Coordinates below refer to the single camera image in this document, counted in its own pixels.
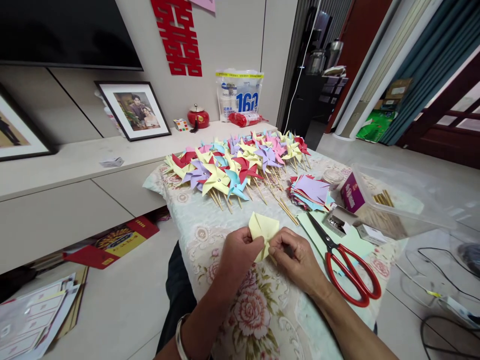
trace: bangle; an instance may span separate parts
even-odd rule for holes
[[[184,323],[184,319],[188,317],[190,313],[183,315],[178,323],[176,324],[176,331],[175,331],[175,342],[176,342],[176,349],[178,351],[178,355],[180,355],[181,360],[191,360],[187,354],[185,354],[184,346],[182,344],[182,337],[180,336],[180,329],[182,328],[182,324]]]

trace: person's left hand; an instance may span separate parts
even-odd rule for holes
[[[226,236],[214,282],[233,298],[245,275],[264,248],[264,237],[252,239],[250,229],[241,227]]]

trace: drawer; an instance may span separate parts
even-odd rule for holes
[[[91,180],[0,202],[0,274],[131,219]]]
[[[133,216],[138,217],[167,204],[160,194],[142,187],[145,179],[161,163],[162,161],[157,161],[95,177],[93,181]]]

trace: framed photo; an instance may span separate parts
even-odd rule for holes
[[[128,141],[172,135],[148,81],[95,81]]]
[[[56,153],[57,149],[0,84],[0,162]]]

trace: television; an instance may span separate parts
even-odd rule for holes
[[[115,0],[9,0],[0,64],[142,71]]]

